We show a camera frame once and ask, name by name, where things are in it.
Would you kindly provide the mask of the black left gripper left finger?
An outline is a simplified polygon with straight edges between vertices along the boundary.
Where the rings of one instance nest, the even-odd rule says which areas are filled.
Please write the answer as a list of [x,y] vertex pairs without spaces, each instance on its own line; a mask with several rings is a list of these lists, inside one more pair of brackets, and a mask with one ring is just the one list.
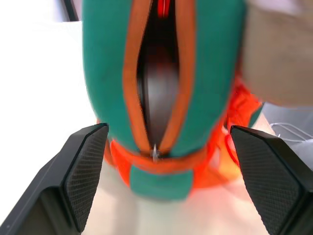
[[100,179],[109,127],[85,127],[36,174],[0,235],[81,235]]

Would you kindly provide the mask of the beige cardboard box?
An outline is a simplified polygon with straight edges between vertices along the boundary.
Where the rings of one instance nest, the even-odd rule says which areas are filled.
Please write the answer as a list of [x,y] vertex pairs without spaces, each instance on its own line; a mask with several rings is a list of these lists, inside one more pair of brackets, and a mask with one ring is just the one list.
[[246,0],[243,80],[262,101],[313,107],[313,0]]

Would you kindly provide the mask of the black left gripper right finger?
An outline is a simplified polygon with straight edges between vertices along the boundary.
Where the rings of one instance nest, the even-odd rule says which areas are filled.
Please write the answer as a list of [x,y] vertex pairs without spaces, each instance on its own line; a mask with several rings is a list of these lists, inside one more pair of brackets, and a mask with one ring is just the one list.
[[236,125],[230,133],[269,235],[313,235],[313,171],[279,137]]

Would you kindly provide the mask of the black table leg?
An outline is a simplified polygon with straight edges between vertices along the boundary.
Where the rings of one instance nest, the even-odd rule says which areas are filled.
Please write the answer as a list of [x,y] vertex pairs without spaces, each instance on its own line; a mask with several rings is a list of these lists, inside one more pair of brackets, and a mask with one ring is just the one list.
[[60,0],[67,21],[76,22],[81,20],[82,1],[83,0]]

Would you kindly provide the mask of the orange and teal backpack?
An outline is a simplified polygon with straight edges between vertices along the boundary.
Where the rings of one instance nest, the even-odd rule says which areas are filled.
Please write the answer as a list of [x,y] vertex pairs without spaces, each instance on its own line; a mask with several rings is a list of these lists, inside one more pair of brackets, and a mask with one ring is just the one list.
[[183,200],[241,176],[233,124],[262,103],[241,81],[244,0],[83,0],[91,105],[105,160],[137,195]]

